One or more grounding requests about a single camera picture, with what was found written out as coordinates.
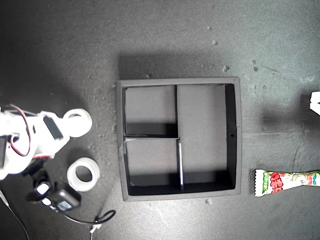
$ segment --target dark gray surface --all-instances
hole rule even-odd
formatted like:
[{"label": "dark gray surface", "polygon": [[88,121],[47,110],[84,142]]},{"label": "dark gray surface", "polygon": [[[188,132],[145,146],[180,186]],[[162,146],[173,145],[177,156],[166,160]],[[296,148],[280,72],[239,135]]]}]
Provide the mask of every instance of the dark gray surface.
[{"label": "dark gray surface", "polygon": [[[256,168],[320,169],[320,116],[308,109],[310,93],[320,89],[319,1],[0,4],[1,102],[60,116],[75,107],[92,114],[91,132],[72,140],[48,169],[54,180],[66,179],[70,162],[86,156],[97,160],[101,179],[82,194],[82,208],[73,212],[93,220],[101,209],[117,210],[95,239],[319,239],[320,188],[302,186],[256,198],[251,174]],[[227,72],[224,65],[230,67]],[[240,195],[214,197],[211,204],[206,198],[122,201],[113,86],[118,79],[158,75],[240,78]],[[26,203],[30,186],[30,179],[20,176],[1,182],[31,239],[89,239],[88,228]],[[24,239],[3,204],[0,213],[1,240]]]}]

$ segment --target white plastic part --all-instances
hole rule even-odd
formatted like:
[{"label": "white plastic part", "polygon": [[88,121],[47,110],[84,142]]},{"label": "white plastic part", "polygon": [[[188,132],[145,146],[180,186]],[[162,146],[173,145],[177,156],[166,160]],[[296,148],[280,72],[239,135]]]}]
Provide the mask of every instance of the white plastic part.
[{"label": "white plastic part", "polygon": [[[82,181],[78,178],[76,174],[76,168],[79,166],[83,166],[89,169],[92,175],[91,181]],[[72,187],[76,191],[86,192],[93,189],[96,185],[100,177],[100,169],[98,164],[94,160],[88,157],[82,157],[71,164],[71,166],[67,170],[66,177],[68,179],[70,187]]]},{"label": "white plastic part", "polygon": [[40,186],[36,188],[36,191],[41,195],[45,194],[48,190],[49,190],[49,185],[46,183],[42,183]]},{"label": "white plastic part", "polygon": [[[44,122],[44,117],[53,120],[61,132],[61,138],[54,139]],[[18,155],[8,142],[4,165],[3,168],[0,168],[0,180],[5,179],[8,174],[19,174],[24,171],[34,156],[54,156],[68,143],[70,136],[81,137],[92,127],[92,118],[83,109],[70,110],[64,115],[64,118],[59,118],[54,112],[42,111],[37,115],[28,115],[26,121],[31,135],[29,154],[27,156]],[[26,153],[29,148],[29,138],[24,119],[8,110],[0,112],[0,136],[10,135],[19,137],[14,146],[22,153]]]},{"label": "white plastic part", "polygon": [[63,116],[63,121],[69,136],[73,138],[85,135],[92,127],[90,114],[81,108],[67,111]]},{"label": "white plastic part", "polygon": [[320,115],[320,91],[311,93],[310,109]]},{"label": "white plastic part", "polygon": [[50,201],[49,198],[44,198],[44,199],[42,199],[42,203],[43,203],[44,205],[46,205],[46,206],[51,205],[51,201]]}]

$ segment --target candy wrapper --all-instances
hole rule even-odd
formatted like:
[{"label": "candy wrapper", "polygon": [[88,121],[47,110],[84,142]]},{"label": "candy wrapper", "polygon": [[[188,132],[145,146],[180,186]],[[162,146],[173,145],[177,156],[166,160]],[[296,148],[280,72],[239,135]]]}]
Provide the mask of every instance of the candy wrapper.
[{"label": "candy wrapper", "polygon": [[299,186],[319,186],[320,171],[287,173],[255,170],[255,196],[261,197]]}]

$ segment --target white tape roll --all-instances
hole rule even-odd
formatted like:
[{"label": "white tape roll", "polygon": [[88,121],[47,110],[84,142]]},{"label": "white tape roll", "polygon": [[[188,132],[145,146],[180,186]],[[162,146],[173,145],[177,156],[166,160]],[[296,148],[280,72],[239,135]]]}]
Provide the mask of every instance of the white tape roll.
[{"label": "white tape roll", "polygon": [[69,136],[73,138],[85,135],[92,127],[90,114],[81,108],[67,111],[63,116],[63,121]]},{"label": "white tape roll", "polygon": [[[89,169],[92,174],[91,181],[81,181],[78,178],[76,174],[76,168],[79,166],[83,166]],[[94,160],[88,157],[82,157],[71,164],[71,166],[68,168],[68,171],[66,172],[66,177],[68,179],[70,187],[72,187],[76,191],[86,192],[91,190],[96,185],[100,177],[100,169],[98,164]]]}]

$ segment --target black box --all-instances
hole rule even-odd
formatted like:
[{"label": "black box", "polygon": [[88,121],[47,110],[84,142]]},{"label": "black box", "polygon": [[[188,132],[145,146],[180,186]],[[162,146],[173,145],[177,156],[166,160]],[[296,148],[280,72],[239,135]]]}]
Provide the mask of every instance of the black box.
[{"label": "black box", "polygon": [[120,80],[116,87],[124,201],[240,193],[237,77]]}]

